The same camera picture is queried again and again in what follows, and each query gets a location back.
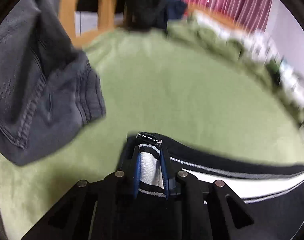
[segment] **gray garment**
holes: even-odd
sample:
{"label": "gray garment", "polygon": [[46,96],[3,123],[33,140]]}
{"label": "gray garment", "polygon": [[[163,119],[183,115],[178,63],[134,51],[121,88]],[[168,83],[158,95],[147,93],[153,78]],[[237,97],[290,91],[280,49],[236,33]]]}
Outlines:
{"label": "gray garment", "polygon": [[24,165],[105,115],[100,79],[57,17],[60,0],[21,0],[0,25],[0,152]]}

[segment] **white wall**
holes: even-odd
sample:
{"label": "white wall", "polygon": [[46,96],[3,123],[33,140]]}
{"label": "white wall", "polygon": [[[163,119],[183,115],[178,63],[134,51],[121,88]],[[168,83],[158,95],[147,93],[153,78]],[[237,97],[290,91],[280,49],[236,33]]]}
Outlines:
{"label": "white wall", "polygon": [[266,32],[281,55],[304,75],[304,31],[280,0],[272,0]]}

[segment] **green bed sheet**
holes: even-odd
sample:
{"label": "green bed sheet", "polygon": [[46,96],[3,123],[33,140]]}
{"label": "green bed sheet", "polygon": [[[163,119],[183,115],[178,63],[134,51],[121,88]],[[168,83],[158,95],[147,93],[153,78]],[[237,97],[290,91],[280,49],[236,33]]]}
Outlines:
{"label": "green bed sheet", "polygon": [[20,239],[78,180],[113,172],[129,132],[162,133],[250,163],[304,164],[292,118],[234,63],[157,30],[116,30],[84,50],[100,75],[107,115],[24,167],[0,155],[0,209],[10,240]]}

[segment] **arched cutout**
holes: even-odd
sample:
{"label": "arched cutout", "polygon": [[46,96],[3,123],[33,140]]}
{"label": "arched cutout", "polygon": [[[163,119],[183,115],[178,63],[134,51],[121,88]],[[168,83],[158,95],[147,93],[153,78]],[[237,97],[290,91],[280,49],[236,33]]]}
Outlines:
{"label": "arched cutout", "polygon": [[101,0],[78,0],[75,12],[76,36],[98,29],[100,25],[98,13],[100,4]]}

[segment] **screw head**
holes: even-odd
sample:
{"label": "screw head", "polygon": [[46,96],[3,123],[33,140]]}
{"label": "screw head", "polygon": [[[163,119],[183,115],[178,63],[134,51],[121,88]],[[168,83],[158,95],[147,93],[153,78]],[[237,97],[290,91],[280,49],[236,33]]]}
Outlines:
{"label": "screw head", "polygon": [[223,180],[218,179],[215,181],[215,185],[218,187],[223,187],[225,185],[225,183]]}
{"label": "screw head", "polygon": [[85,187],[88,182],[85,179],[81,179],[77,182],[78,187]]}
{"label": "screw head", "polygon": [[116,172],[114,173],[114,175],[115,175],[116,177],[118,177],[118,178],[121,178],[121,177],[124,176],[124,171],[116,171]]}
{"label": "screw head", "polygon": [[187,173],[186,171],[179,171],[179,172],[178,172],[178,175],[179,175],[180,177],[185,178],[185,177],[188,175],[188,173]]}

